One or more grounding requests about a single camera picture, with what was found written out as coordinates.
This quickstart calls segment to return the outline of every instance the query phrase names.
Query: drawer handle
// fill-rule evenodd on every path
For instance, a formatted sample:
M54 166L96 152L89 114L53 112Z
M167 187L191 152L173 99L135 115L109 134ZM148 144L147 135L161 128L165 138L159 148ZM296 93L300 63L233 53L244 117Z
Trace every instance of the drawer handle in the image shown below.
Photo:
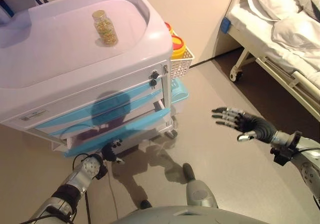
M150 114L146 117L143 117L135 122L129 123L119 129L114 130L113 132L108 132L97 136L95 139L83 143L81 146L71 148L64 153L65 157L75 156L79 153L91 152L96 149L104 147L108 142L111 142L114 139L125 139L131 135L147 128L148 126L154 124L165 115L170 112L169 108L162 109L158 112Z

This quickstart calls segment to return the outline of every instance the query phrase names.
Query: beige wall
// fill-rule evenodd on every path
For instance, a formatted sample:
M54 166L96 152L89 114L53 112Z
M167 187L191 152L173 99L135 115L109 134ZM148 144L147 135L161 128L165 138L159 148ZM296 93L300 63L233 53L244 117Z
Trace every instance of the beige wall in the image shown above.
M230 36L219 32L221 20L230 0L149 0L149 2L185 40L195 55L193 64L238 47Z

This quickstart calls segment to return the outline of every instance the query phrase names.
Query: bed wheel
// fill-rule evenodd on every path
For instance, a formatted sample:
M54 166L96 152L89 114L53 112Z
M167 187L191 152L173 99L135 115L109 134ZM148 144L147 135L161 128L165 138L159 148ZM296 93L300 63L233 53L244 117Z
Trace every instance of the bed wheel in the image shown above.
M242 71L235 72L235 71L231 70L231 72L230 72L230 80L232 82L238 82L239 79L241 78L241 76L242 76Z

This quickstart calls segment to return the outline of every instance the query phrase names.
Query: lock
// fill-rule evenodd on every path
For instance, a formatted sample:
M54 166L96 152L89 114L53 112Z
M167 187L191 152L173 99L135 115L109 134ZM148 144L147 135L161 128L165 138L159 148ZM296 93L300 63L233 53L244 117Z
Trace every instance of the lock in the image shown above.
M157 72L156 70L153 71L152 74L151 74L151 78L152 78L152 79L157 79L158 77L159 77L158 72Z
M157 85L157 81L155 79L150 81L150 86L155 87Z

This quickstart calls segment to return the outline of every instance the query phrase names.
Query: white basket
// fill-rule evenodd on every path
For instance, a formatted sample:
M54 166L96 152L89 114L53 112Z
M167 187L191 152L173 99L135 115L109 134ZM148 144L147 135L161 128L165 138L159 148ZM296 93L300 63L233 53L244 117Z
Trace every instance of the white basket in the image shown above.
M188 47L186 47L183 55L181 59L171 59L171 79L184 76L188 72L192 60L195 58Z

